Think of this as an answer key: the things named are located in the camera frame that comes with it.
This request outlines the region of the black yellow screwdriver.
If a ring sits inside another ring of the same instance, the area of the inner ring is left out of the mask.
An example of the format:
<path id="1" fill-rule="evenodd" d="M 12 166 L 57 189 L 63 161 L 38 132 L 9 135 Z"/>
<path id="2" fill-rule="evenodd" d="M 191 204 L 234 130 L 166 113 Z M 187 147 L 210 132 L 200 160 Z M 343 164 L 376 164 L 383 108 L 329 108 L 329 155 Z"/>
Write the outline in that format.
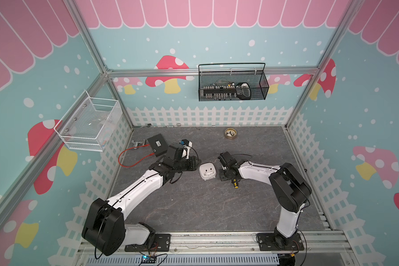
<path id="1" fill-rule="evenodd" d="M 234 188 L 238 188 L 238 181 L 235 178 L 232 180 L 232 184 L 234 185 Z"/>

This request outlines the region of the white square alarm clock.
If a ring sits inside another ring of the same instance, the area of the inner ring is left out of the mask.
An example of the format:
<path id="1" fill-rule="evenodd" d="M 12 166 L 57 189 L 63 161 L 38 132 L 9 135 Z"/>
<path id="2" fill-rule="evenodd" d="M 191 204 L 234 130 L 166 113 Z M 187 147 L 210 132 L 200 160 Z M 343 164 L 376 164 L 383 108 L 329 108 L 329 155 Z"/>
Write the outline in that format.
<path id="1" fill-rule="evenodd" d="M 208 162 L 199 166 L 199 174 L 204 181 L 216 178 L 217 171 L 213 163 Z"/>

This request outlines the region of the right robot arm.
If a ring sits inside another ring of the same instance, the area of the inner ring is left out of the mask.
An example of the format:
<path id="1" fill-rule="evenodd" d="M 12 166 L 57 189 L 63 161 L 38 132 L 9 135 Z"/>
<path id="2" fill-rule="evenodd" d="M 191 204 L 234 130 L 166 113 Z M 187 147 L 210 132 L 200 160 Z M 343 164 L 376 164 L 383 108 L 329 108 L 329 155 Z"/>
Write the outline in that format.
<path id="1" fill-rule="evenodd" d="M 290 241 L 298 232 L 301 211 L 310 206 L 310 185 L 290 163 L 281 166 L 254 164 L 248 160 L 237 161 L 230 153 L 218 157 L 222 165 L 219 175 L 222 181 L 230 180 L 238 187 L 240 180 L 255 180 L 270 185 L 281 206 L 279 221 L 274 230 L 275 239 Z"/>

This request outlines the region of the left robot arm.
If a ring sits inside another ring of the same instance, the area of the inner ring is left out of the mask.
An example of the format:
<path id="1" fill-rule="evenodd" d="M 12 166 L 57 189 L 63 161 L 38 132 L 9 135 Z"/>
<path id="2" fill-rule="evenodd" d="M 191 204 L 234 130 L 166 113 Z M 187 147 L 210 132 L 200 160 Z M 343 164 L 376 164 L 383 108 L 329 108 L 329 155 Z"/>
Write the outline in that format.
<path id="1" fill-rule="evenodd" d="M 155 247 L 155 230 L 145 223 L 129 225 L 128 215 L 138 204 L 166 183 L 178 181 L 176 174 L 196 171 L 201 161 L 190 155 L 192 143 L 186 139 L 168 147 L 166 154 L 122 192 L 108 198 L 98 198 L 90 205 L 82 237 L 105 256 L 121 246 L 151 250 Z"/>

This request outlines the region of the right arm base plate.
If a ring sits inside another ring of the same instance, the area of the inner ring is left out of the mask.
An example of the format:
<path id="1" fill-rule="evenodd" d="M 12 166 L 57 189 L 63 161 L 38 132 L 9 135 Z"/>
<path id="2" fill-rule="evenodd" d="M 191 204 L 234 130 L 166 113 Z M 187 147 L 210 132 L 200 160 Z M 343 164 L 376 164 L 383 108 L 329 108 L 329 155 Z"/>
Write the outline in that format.
<path id="1" fill-rule="evenodd" d="M 256 242 L 260 251 L 287 251 L 299 252 L 305 250 L 304 243 L 299 233 L 285 238 L 280 233 L 257 233 Z"/>

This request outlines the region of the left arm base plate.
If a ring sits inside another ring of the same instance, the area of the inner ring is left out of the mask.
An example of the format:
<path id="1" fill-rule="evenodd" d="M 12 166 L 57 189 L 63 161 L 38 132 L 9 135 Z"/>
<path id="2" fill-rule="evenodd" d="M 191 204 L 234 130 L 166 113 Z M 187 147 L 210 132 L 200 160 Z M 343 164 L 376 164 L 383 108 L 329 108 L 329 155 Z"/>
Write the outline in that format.
<path id="1" fill-rule="evenodd" d="M 126 252 L 168 252 L 170 250 L 171 234 L 154 234 L 149 236 L 144 244 L 126 245 Z"/>

